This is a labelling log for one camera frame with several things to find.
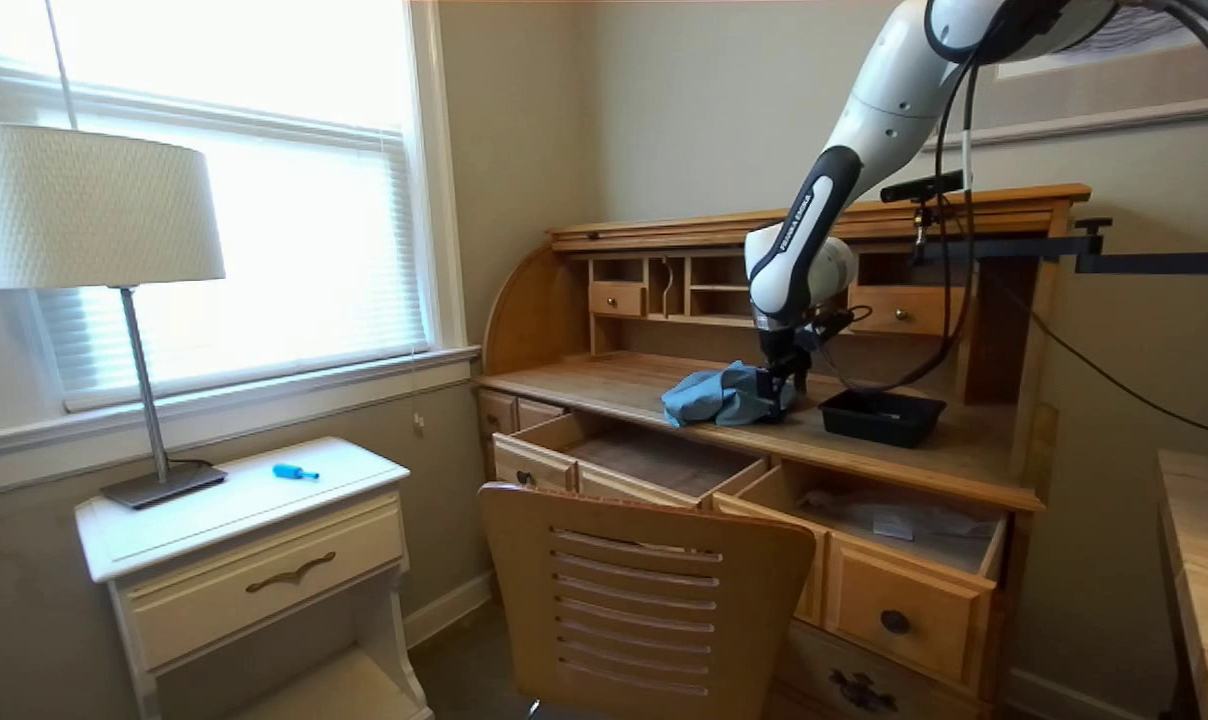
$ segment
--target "white lampshade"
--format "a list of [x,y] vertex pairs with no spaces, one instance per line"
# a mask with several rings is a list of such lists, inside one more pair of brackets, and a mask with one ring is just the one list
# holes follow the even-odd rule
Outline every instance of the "white lampshade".
[[0,126],[0,290],[215,281],[204,157]]

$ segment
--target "blue cloth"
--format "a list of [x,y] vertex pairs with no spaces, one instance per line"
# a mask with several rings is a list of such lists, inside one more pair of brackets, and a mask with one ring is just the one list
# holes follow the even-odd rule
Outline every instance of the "blue cloth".
[[661,393],[661,410],[674,423],[762,423],[776,422],[793,403],[793,389],[784,396],[762,396],[756,369],[734,362],[719,373],[687,373],[682,385]]

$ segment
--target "drawer knob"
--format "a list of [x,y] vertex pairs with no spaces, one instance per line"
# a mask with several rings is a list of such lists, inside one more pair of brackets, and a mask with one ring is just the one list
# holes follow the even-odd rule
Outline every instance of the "drawer knob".
[[275,571],[275,575],[267,575],[267,580],[244,585],[244,591],[263,591],[263,588],[272,588],[272,585],[302,585],[302,580],[310,580],[320,566],[332,566],[332,562],[338,562],[338,553],[323,553],[323,555],[318,555],[318,562],[297,566],[293,571]]
[[868,674],[845,676],[839,670],[833,674],[833,684],[839,690],[845,705],[868,713],[868,715],[896,715],[896,696],[875,693],[875,680]]
[[911,634],[911,620],[907,614],[881,614],[881,627],[893,634],[893,636],[907,636]]

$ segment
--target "table lamp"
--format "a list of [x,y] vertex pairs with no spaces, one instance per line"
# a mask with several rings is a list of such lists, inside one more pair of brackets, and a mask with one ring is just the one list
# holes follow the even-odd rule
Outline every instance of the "table lamp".
[[133,292],[215,281],[219,249],[204,157],[77,127],[0,126],[0,290],[118,290],[154,443],[154,477],[108,490],[128,509],[219,485],[164,452]]

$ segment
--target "window sill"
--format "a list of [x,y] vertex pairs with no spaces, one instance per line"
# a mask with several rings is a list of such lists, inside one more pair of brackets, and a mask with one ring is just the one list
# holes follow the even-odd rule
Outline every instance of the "window sill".
[[[429,389],[469,385],[477,348],[444,348],[412,362],[386,362],[288,381],[242,385],[181,401],[162,401],[167,452],[215,443],[226,437],[263,432],[359,403],[382,403]],[[0,432],[0,490],[99,464],[150,457],[139,410],[103,410],[34,430]]]

